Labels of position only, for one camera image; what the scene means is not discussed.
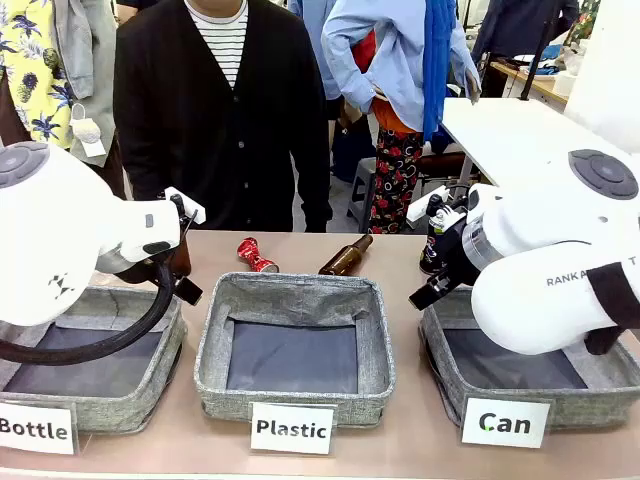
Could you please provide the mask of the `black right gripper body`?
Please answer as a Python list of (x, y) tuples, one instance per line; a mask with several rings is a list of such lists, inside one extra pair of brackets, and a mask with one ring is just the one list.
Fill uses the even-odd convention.
[(473, 286), (479, 270), (468, 259), (463, 247), (467, 212), (461, 209), (458, 200), (448, 205), (441, 194), (433, 194), (426, 213), (429, 226), (424, 248), (424, 272), (429, 278), (446, 273), (451, 279), (452, 290), (461, 284)]

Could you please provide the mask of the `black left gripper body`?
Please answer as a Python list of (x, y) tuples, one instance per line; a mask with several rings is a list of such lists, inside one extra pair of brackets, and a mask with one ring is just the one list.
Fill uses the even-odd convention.
[(128, 284), (152, 283), (155, 286), (173, 287), (174, 278), (166, 257), (151, 257), (119, 272), (117, 277)]

